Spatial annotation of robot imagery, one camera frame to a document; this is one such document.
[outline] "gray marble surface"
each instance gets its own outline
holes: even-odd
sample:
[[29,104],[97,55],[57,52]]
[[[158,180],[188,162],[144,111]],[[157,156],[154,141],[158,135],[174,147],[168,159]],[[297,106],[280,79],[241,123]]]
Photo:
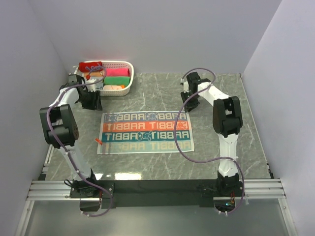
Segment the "gray marble surface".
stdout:
[[[210,74],[199,74],[212,79]],[[182,105],[180,92],[181,73],[141,73],[134,78],[130,93],[123,97],[103,97],[103,112],[73,109],[78,124],[79,145],[87,163],[101,179],[205,179],[217,178],[219,162],[195,164],[179,153],[144,153],[97,155],[102,113],[129,111],[174,111]],[[247,97],[239,74],[219,74],[215,86],[241,101],[243,127],[241,128],[237,153],[245,178],[270,178],[258,133],[252,118]],[[187,152],[195,160],[219,156],[219,140],[212,127],[212,106],[203,98],[200,105],[189,113],[194,152]],[[54,150],[46,180],[71,179],[71,172],[62,155]]]

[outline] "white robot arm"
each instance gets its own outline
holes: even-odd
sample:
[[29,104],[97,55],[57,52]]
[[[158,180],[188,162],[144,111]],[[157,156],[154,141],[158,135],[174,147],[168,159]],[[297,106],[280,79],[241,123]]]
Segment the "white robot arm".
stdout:
[[[200,79],[197,72],[187,75],[187,81],[183,83],[184,91],[181,93],[183,101],[192,94],[206,89],[210,85],[208,79]],[[236,147],[239,130],[243,125],[240,102],[237,97],[230,97],[217,89],[214,85],[200,92],[203,97],[213,106],[213,126],[220,141],[220,157],[237,158]],[[199,104],[198,96],[192,98],[185,107],[186,112],[196,108]],[[222,178],[237,176],[238,169],[232,160],[220,160],[219,174]]]
[[[88,91],[87,88],[83,87],[71,88],[69,90],[66,90],[73,85],[81,83],[82,77],[73,74],[69,75],[69,82],[61,87],[59,91],[59,96],[49,106],[51,107],[53,106],[53,104],[55,104],[56,101],[59,101],[58,105],[51,111],[50,119],[54,131],[56,132],[57,136],[60,138],[66,149],[69,151],[76,168],[80,170],[81,176],[85,179],[91,180],[91,178],[94,178],[94,175],[91,168],[84,160],[84,157],[77,145],[79,133],[71,108],[73,108],[73,105],[76,102],[81,102],[83,108],[90,110],[102,110],[102,107],[100,103],[99,91]],[[61,146],[56,142],[55,138],[51,134],[46,119],[46,113],[49,107],[40,109],[40,118],[43,126],[45,140],[48,144],[52,144],[55,148],[57,148],[64,156],[73,173],[73,179],[76,181],[81,181],[82,179],[74,169],[74,166],[71,163],[68,154],[65,152],[64,148],[61,148]],[[62,121],[61,124],[57,124],[56,121],[58,120]]]

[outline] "plastic basket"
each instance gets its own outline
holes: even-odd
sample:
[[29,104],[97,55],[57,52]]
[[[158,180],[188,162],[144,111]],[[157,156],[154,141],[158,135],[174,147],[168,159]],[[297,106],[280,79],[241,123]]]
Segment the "plastic basket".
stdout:
[[[134,75],[134,70],[133,70],[133,66],[127,62],[127,61],[111,61],[111,60],[101,60],[102,62],[102,66],[104,66],[105,68],[128,68],[129,72],[130,72],[130,82],[129,85],[126,88],[123,89],[118,89],[118,90],[99,90],[100,91],[100,95],[101,96],[125,96],[129,93],[130,91],[130,87],[132,85],[133,82],[133,75]],[[78,67],[76,68],[74,74],[78,74],[80,76],[83,76],[83,73],[78,69]]]

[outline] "small orange object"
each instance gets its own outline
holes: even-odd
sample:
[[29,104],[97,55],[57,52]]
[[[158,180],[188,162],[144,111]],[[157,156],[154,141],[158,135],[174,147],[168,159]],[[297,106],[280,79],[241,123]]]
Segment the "small orange object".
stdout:
[[99,144],[103,145],[103,142],[99,139],[95,139],[95,141],[97,141]]

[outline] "black mount bracket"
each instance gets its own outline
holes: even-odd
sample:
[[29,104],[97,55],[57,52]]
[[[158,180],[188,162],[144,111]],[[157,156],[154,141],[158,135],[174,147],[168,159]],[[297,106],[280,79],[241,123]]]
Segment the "black mount bracket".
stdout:
[[[40,109],[39,116],[41,120],[41,125],[44,131],[44,137],[48,144],[52,144],[54,148],[60,148],[60,145],[57,143],[56,139],[52,135],[48,122],[46,119],[46,113],[49,107]],[[75,122],[72,110],[69,104],[61,105],[60,107],[55,107],[50,112],[50,121],[51,123],[57,122],[61,119],[62,124],[53,125],[53,129],[57,134],[61,142],[66,146],[74,146],[74,142],[79,138],[78,126]]]
[[237,96],[217,99],[213,102],[213,128],[227,138],[238,134],[243,126],[240,99]]
[[242,182],[240,182],[240,178],[238,174],[232,177],[227,177],[227,176],[223,177],[218,172],[216,186],[220,194],[226,195],[235,191],[235,189],[240,189],[240,187],[242,187]]
[[[69,74],[68,83],[62,85],[60,89],[67,88],[73,85],[82,84],[84,78],[80,75]],[[83,109],[102,111],[102,104],[100,102],[100,91],[88,91],[86,86],[77,87],[79,93],[78,102],[81,103]]]
[[[242,183],[230,188],[218,189],[217,179],[183,179],[183,180],[97,180],[113,194],[116,207],[157,207],[157,206],[200,206],[214,207],[213,197],[230,197],[234,192],[236,197],[242,196]],[[99,201],[84,201],[85,198],[98,198],[99,190],[94,197],[86,196],[76,190],[71,190],[70,198],[80,198],[80,208],[83,211],[97,211]],[[101,208],[107,209],[110,196],[102,193]]]
[[[211,82],[209,79],[201,79],[197,72],[189,73],[186,76],[189,91],[181,92],[181,97],[183,102],[185,102],[191,95],[198,91],[198,85],[203,82]],[[199,105],[198,101],[199,95],[193,97],[185,106],[185,112],[190,112],[192,109],[195,109]]]
[[[95,175],[93,173],[93,170],[91,169],[91,177],[86,179],[88,182],[97,184],[97,180],[95,178]],[[94,186],[91,186],[87,183],[85,183],[83,180],[77,181],[73,180],[71,184],[71,193],[75,194],[78,197],[99,197],[99,190],[95,188]]]

